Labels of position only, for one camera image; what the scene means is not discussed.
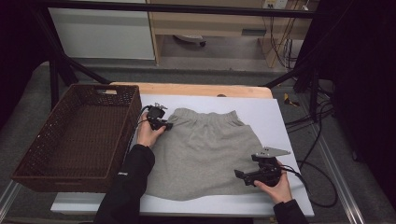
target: gray shorts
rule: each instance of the gray shorts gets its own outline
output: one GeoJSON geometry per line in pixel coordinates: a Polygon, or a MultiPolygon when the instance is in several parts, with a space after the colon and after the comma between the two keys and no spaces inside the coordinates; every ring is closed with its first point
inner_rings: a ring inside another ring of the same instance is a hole
{"type": "Polygon", "coordinates": [[[186,201],[206,195],[259,192],[235,177],[234,169],[257,171],[250,155],[262,144],[235,111],[200,114],[178,108],[174,123],[153,147],[155,165],[148,176],[148,195],[186,201]]]}

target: black jacket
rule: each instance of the black jacket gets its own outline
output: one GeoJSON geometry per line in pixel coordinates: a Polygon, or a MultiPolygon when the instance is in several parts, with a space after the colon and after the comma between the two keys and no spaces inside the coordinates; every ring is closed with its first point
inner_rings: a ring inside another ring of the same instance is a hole
{"type": "MultiPolygon", "coordinates": [[[[149,147],[134,145],[99,206],[95,224],[139,222],[140,198],[146,191],[154,162],[154,154],[149,147]]],[[[308,223],[295,200],[277,204],[274,211],[279,224],[308,223]]]]}

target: white cabinet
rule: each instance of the white cabinet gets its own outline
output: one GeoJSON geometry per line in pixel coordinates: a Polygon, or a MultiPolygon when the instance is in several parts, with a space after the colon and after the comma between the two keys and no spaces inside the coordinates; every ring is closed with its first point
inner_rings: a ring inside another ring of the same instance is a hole
{"type": "Polygon", "coordinates": [[[63,8],[50,8],[49,12],[70,57],[154,60],[147,12],[63,8]]]}

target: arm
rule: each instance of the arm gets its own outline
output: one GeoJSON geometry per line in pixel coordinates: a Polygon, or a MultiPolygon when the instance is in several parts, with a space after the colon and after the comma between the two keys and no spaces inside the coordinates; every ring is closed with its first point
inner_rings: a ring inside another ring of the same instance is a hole
{"type": "Polygon", "coordinates": [[[297,201],[291,197],[290,184],[286,171],[282,171],[279,183],[274,187],[268,187],[258,180],[254,181],[254,185],[268,193],[274,201],[274,212],[279,224],[308,223],[297,201]]]}
{"type": "MultiPolygon", "coordinates": [[[[142,115],[142,120],[147,120],[147,114],[142,115]]],[[[141,122],[137,144],[126,156],[110,191],[102,200],[94,223],[138,223],[140,198],[146,191],[148,176],[155,162],[150,147],[163,132],[164,127],[152,131],[148,121],[141,122]]]]}

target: aluminum rail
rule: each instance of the aluminum rail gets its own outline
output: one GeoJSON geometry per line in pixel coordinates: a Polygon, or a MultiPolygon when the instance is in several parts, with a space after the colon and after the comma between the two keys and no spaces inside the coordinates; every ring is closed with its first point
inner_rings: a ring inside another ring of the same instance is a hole
{"type": "MultiPolygon", "coordinates": [[[[299,96],[300,102],[302,103],[302,107],[305,110],[305,113],[309,113],[309,100],[306,95],[299,96]]],[[[319,126],[317,124],[311,125],[314,134],[318,134],[319,126]]],[[[329,146],[326,143],[326,140],[323,136],[319,137],[318,143],[320,145],[320,153],[322,155],[323,161],[328,168],[332,181],[334,182],[335,187],[337,188],[337,192],[339,195],[339,199],[344,206],[346,211],[346,215],[349,218],[349,222],[351,224],[364,224],[364,218],[361,215],[361,210],[353,198],[351,191],[345,181],[337,162],[332,156],[332,152],[329,149],[329,146]]]]}
{"type": "Polygon", "coordinates": [[[21,185],[11,180],[0,198],[0,223],[3,223],[6,214],[18,195],[21,185]]]}

